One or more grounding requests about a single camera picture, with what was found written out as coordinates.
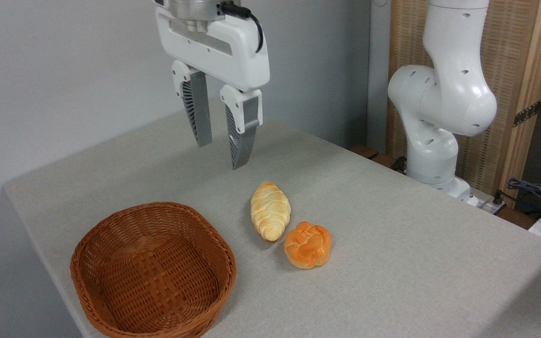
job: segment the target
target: gray wall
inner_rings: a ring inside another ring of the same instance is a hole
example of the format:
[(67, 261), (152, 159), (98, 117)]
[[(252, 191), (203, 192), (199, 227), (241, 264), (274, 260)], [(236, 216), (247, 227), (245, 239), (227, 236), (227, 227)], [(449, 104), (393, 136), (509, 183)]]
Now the gray wall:
[[(265, 116), (340, 146), (363, 143), (369, 1), (243, 4), (268, 39)], [(148, 0), (0, 1), (0, 337), (79, 335), (1, 188), (181, 111), (170, 94), (172, 60), (159, 43), (153, 6)]]
[(372, 0), (367, 146), (385, 152), (391, 0)]

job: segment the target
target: brown woven basket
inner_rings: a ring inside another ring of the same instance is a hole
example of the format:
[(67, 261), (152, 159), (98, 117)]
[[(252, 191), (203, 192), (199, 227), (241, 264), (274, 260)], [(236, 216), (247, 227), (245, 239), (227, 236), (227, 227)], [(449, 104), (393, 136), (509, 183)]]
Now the brown woven basket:
[(221, 235), (189, 206), (156, 202), (99, 222), (70, 263), (86, 317), (113, 338), (199, 337), (236, 277)]

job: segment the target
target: bread roll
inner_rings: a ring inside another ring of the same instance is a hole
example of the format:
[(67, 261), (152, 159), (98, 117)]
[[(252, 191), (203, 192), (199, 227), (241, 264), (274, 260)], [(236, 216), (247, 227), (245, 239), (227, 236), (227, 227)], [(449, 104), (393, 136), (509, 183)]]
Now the bread roll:
[(309, 222), (301, 222), (285, 237), (283, 249), (296, 268), (311, 269), (329, 261), (333, 240), (327, 229)]
[(292, 208), (283, 191), (273, 182), (262, 182), (250, 201), (254, 229), (265, 240), (279, 239), (289, 223)]

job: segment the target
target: elongated bread loaf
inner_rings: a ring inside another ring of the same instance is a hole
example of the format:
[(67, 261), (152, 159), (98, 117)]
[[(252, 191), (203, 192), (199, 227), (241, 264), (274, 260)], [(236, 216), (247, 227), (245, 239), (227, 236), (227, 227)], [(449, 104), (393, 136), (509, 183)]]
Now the elongated bread loaf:
[(289, 223), (292, 208), (283, 191), (273, 182), (262, 182), (250, 201), (254, 229), (265, 240), (279, 239)]

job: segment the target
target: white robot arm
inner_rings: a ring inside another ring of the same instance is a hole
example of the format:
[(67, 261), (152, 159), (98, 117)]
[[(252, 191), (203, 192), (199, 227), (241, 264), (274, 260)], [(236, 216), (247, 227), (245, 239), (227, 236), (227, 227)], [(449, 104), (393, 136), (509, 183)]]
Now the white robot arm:
[(470, 188), (455, 177), (458, 144), (452, 133), (478, 135), (496, 116), (496, 98), (479, 60), (488, 4), (430, 0), (423, 45), (435, 69), (404, 66), (388, 86), (406, 131), (406, 174), (464, 201)]
[(162, 45), (176, 58), (172, 76), (200, 147), (212, 143), (206, 74), (226, 83), (225, 103), (233, 169), (249, 160), (262, 124), (262, 93), (270, 79), (266, 42), (240, 1), (154, 0)]

